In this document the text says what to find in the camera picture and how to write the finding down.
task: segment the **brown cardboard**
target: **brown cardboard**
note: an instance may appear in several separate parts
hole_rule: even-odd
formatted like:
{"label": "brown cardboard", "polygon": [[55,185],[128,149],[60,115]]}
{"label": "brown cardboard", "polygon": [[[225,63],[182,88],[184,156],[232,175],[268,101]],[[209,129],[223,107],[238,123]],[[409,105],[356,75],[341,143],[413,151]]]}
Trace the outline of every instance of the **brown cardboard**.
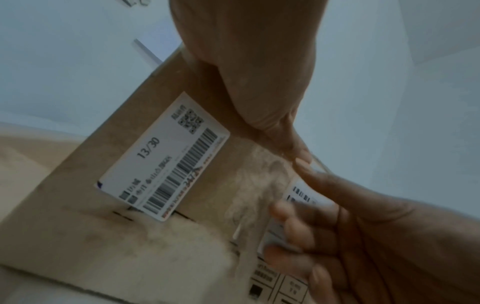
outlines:
{"label": "brown cardboard", "polygon": [[[93,185],[183,91],[231,136],[177,208],[194,222],[161,223]],[[215,302],[237,264],[233,222],[258,211],[266,179],[250,177],[293,177],[260,138],[215,72],[197,76],[176,52],[1,223],[0,263],[128,302]]]}

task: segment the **white wall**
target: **white wall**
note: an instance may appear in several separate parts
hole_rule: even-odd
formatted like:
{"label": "white wall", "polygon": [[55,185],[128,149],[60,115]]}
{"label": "white wall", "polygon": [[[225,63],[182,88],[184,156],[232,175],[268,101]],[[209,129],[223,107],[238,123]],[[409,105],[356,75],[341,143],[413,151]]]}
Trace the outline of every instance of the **white wall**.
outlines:
{"label": "white wall", "polygon": [[0,121],[89,135],[154,66],[134,39],[169,14],[167,0],[3,1]]}
{"label": "white wall", "polygon": [[329,169],[367,185],[413,68],[398,1],[331,0],[316,55],[295,126]]}
{"label": "white wall", "polygon": [[480,47],[416,67],[370,185],[480,217]]}

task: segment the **white ceiling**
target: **white ceiling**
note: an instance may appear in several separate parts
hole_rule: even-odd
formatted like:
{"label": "white ceiling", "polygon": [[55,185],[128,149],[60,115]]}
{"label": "white ceiling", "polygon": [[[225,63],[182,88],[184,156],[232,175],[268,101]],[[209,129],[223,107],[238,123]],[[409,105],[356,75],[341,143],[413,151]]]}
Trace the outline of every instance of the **white ceiling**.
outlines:
{"label": "white ceiling", "polygon": [[480,45],[480,0],[399,0],[415,64]]}

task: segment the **skin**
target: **skin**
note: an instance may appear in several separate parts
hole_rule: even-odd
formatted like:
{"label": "skin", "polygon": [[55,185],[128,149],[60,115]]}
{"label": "skin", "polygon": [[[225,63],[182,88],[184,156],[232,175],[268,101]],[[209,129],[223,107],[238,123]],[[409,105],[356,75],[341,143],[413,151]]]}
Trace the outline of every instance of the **skin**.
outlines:
{"label": "skin", "polygon": [[170,1],[187,61],[215,66],[238,113],[290,160],[312,160],[293,121],[312,77],[315,37],[326,4]]}
{"label": "skin", "polygon": [[294,168],[337,205],[273,204],[271,215],[303,253],[270,246],[264,256],[306,279],[317,303],[480,302],[479,221],[314,172],[299,159]]}

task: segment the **printed number 13/30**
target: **printed number 13/30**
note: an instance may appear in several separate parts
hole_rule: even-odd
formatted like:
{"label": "printed number 13/30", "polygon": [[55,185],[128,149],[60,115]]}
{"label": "printed number 13/30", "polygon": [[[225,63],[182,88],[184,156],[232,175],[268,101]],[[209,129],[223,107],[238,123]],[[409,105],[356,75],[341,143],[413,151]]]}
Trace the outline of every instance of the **printed number 13/30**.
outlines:
{"label": "printed number 13/30", "polygon": [[141,158],[146,158],[152,152],[152,149],[156,148],[160,143],[160,140],[157,137],[152,137],[143,148],[140,149],[140,152],[137,155]]}

